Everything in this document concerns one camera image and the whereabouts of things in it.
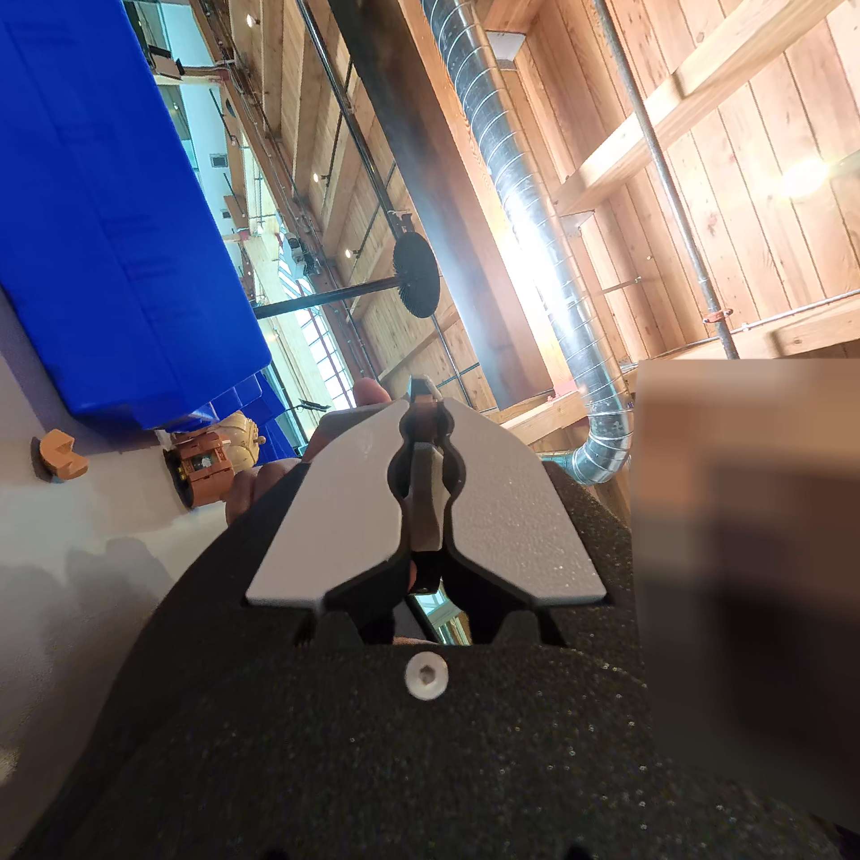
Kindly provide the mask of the large blue plastic bin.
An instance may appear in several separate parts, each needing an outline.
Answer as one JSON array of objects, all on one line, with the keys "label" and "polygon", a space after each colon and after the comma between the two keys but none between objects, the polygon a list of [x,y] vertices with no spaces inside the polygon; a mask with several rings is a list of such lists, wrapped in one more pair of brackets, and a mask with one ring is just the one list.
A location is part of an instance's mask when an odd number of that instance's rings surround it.
[{"label": "large blue plastic bin", "polygon": [[192,430],[271,354],[122,2],[1,3],[2,287],[71,414]]}]

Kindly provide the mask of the stacked blue plastic bins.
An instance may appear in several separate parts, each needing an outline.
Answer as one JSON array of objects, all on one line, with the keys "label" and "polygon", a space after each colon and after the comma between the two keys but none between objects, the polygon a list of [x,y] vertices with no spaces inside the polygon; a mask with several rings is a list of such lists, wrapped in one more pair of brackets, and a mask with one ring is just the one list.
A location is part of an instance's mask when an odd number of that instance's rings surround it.
[{"label": "stacked blue plastic bins", "polygon": [[257,466],[282,458],[298,457],[293,444],[279,424],[279,418],[285,416],[287,411],[285,403],[262,371],[200,407],[199,414],[212,426],[236,411],[242,411],[251,418],[267,440],[261,448]]}]

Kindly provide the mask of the tan lego model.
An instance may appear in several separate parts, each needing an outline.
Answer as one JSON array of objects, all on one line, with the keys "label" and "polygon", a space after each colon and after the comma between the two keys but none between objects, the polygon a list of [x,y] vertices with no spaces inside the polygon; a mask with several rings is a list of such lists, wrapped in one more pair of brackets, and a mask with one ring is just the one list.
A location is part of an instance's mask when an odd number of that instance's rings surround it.
[{"label": "tan lego model", "polygon": [[258,465],[267,440],[251,418],[236,411],[211,426],[223,438],[223,449],[235,474]]}]

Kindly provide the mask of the brown lego model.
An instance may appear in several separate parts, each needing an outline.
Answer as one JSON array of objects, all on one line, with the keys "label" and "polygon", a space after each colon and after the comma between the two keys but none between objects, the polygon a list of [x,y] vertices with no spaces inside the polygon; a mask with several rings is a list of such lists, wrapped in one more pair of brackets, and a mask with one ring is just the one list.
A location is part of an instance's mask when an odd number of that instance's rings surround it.
[{"label": "brown lego model", "polygon": [[234,480],[226,451],[230,440],[210,428],[171,434],[169,439],[164,460],[185,508],[194,510],[225,500]]}]

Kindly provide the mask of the silver ventilation duct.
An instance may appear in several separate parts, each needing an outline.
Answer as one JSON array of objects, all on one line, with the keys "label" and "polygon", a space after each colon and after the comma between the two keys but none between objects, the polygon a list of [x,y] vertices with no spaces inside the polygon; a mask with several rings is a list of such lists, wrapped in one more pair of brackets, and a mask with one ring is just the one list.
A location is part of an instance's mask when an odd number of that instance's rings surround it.
[{"label": "silver ventilation duct", "polygon": [[586,441],[565,470],[584,486],[608,482],[627,462],[632,441],[624,375],[475,6],[422,1],[421,9],[586,409]]}]

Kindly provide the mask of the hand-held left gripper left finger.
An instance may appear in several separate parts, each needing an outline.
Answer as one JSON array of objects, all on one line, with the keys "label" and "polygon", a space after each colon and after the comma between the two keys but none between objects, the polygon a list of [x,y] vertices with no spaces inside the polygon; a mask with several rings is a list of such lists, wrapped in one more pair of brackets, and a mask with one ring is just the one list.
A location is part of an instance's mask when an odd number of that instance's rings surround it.
[{"label": "hand-held left gripper left finger", "polygon": [[411,549],[390,469],[409,402],[362,415],[313,458],[247,591],[253,606],[390,610]]}]

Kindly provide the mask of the small brown lego piece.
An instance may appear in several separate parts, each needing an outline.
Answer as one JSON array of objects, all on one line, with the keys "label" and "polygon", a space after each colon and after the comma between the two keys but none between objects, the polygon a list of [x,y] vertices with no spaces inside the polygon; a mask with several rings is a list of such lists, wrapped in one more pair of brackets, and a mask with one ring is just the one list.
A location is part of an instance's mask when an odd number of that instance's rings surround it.
[{"label": "small brown lego piece", "polygon": [[74,449],[75,438],[54,428],[31,440],[31,457],[37,478],[46,482],[68,482],[82,477],[90,467],[88,457]]}]

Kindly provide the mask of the metal ceiling pipe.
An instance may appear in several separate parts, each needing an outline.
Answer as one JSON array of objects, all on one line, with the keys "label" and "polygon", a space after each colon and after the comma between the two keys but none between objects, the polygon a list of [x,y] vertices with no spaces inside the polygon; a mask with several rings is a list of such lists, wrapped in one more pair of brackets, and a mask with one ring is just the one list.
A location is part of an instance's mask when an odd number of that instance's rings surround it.
[{"label": "metal ceiling pipe", "polygon": [[667,202],[677,223],[684,249],[690,258],[698,286],[704,297],[705,305],[709,311],[708,315],[703,317],[703,324],[710,325],[715,329],[715,335],[722,344],[725,357],[728,360],[738,360],[740,355],[730,327],[726,322],[726,310],[721,306],[715,287],[705,266],[703,255],[694,238],[692,226],[681,203],[678,188],[672,178],[672,173],[654,130],[646,103],[637,86],[636,77],[624,52],[618,29],[612,19],[607,2],[593,1],[593,5],[612,58],[618,67],[620,79],[627,91],[633,113],[639,123],[642,138],[647,145]]}]

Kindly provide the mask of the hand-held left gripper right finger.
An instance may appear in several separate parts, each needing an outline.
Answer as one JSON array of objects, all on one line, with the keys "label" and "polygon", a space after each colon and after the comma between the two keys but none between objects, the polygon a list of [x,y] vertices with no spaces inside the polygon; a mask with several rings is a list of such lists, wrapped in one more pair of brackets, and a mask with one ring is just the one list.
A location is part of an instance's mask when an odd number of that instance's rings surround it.
[{"label": "hand-held left gripper right finger", "polygon": [[445,398],[439,414],[457,560],[535,608],[602,601],[606,587],[536,453],[459,401]]}]

